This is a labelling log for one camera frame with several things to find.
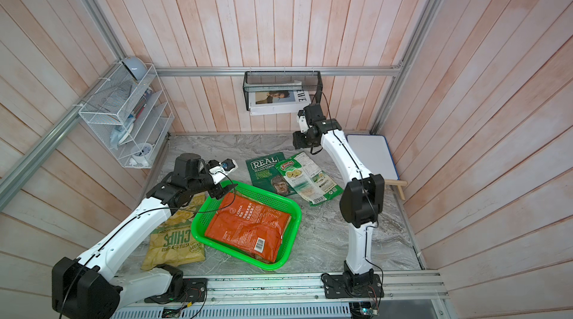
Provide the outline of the red chips bag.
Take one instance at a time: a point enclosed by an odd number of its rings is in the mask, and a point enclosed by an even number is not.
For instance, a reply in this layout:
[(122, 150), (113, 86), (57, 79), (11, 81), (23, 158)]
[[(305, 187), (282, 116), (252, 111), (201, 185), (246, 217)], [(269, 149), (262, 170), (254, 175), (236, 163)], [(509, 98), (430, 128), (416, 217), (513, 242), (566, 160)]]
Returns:
[(291, 215), (248, 198), (227, 194), (205, 236), (254, 259), (274, 263)]

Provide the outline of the dark green Real chips bag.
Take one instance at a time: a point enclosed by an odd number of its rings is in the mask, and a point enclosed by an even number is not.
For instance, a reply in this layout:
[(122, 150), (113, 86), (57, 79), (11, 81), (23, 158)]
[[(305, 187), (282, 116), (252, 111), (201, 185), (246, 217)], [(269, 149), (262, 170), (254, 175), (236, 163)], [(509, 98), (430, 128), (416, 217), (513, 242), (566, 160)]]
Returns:
[(252, 185), (283, 197), (294, 195), (294, 189), (275, 168), (283, 160), (285, 160), (285, 157), (282, 152), (247, 160), (246, 167), (248, 168)]

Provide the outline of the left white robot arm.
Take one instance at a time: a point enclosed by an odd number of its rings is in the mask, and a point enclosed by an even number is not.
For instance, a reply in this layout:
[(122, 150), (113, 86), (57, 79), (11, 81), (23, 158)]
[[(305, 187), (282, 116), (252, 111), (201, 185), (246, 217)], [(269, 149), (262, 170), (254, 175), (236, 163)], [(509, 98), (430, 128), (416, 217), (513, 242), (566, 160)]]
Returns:
[(206, 162), (195, 153), (177, 157), (173, 171), (122, 223), (77, 258), (64, 257), (52, 268), (53, 310), (68, 318), (111, 318), (116, 310), (148, 298), (185, 301), (189, 295), (183, 273), (171, 265), (127, 277), (116, 273), (144, 239), (195, 195), (208, 193), (220, 200), (233, 191), (233, 184), (221, 183), (236, 168), (233, 159)]

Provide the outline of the light green chips bag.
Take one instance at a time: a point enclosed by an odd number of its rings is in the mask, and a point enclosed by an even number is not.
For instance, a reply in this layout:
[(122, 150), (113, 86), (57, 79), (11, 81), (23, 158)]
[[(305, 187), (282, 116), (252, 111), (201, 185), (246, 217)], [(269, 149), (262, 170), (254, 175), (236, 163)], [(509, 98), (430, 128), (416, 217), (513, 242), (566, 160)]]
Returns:
[(343, 194), (343, 189), (306, 153), (279, 162), (275, 169), (310, 205), (320, 205)]

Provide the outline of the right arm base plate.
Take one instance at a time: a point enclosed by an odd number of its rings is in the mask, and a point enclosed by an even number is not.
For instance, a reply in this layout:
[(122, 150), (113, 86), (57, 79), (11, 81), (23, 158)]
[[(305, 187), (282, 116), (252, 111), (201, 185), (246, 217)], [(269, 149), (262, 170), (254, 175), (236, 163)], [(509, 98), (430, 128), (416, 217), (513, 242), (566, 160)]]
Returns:
[(328, 299), (384, 297), (381, 276), (373, 271), (358, 276), (347, 272), (340, 275), (323, 273), (320, 279)]

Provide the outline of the yellow kettle chips bag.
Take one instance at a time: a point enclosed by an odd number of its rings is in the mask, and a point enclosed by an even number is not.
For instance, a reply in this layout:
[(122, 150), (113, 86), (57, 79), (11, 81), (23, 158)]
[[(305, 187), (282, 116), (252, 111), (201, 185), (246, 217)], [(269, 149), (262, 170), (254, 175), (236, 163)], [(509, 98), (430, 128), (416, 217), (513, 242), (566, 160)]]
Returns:
[(206, 200), (206, 193), (195, 195), (150, 235), (149, 249), (141, 265), (150, 271), (159, 265), (179, 267), (206, 259), (204, 245), (192, 235), (192, 220)]

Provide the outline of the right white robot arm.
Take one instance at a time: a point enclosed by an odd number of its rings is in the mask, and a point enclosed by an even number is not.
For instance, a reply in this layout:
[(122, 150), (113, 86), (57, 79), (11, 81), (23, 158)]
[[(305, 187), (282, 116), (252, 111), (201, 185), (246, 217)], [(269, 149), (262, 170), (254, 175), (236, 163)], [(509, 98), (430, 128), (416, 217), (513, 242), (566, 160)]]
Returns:
[(374, 274), (372, 235), (383, 209), (385, 180), (358, 159), (339, 123), (325, 117), (321, 105), (312, 103), (300, 110), (298, 124), (300, 130), (293, 133), (295, 148), (322, 147), (346, 183), (340, 198), (340, 211), (349, 225), (344, 272), (354, 281), (364, 280)]

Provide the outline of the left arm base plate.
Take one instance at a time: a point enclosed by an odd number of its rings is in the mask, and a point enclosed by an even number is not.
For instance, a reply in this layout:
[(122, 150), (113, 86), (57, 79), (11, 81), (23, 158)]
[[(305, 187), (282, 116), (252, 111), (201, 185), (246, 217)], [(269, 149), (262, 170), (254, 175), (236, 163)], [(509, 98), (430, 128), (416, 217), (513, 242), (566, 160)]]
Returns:
[(180, 279), (176, 281), (175, 285), (171, 285), (166, 293), (148, 297), (144, 299), (144, 302), (160, 305), (202, 303), (206, 300), (207, 283), (208, 279), (206, 278)]

